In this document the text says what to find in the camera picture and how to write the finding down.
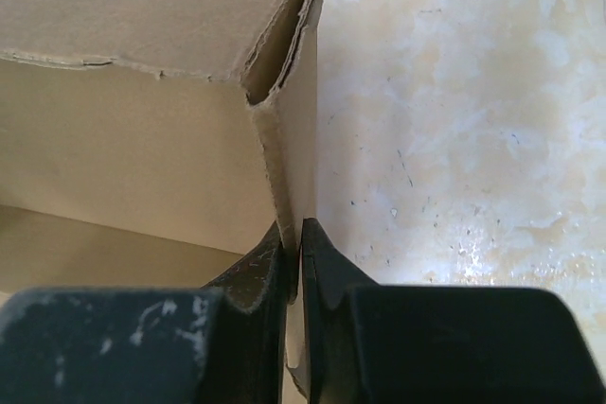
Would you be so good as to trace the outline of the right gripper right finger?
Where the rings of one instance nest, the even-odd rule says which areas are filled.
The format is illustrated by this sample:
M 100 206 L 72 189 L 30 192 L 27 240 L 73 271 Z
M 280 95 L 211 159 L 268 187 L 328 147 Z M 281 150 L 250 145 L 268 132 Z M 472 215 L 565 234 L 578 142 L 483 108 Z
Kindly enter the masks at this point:
M 583 403 L 587 346 L 547 290 L 381 285 L 301 238 L 311 403 Z

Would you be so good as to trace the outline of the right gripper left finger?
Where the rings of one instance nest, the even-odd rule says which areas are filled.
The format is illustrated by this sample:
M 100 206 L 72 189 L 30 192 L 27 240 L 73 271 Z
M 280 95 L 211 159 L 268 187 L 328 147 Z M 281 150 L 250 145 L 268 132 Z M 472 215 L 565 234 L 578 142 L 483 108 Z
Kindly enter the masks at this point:
M 5 403 L 277 403 L 287 257 L 272 226 L 199 288 L 38 287 L 1 311 Z

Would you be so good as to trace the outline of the brown cardboard box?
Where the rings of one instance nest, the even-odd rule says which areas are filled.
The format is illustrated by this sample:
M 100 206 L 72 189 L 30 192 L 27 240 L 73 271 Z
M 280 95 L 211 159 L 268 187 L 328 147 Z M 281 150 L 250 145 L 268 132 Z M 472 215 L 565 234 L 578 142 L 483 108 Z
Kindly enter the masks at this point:
M 276 226 L 289 304 L 315 205 L 321 9 L 1 0 L 5 303 L 38 287 L 199 288 Z

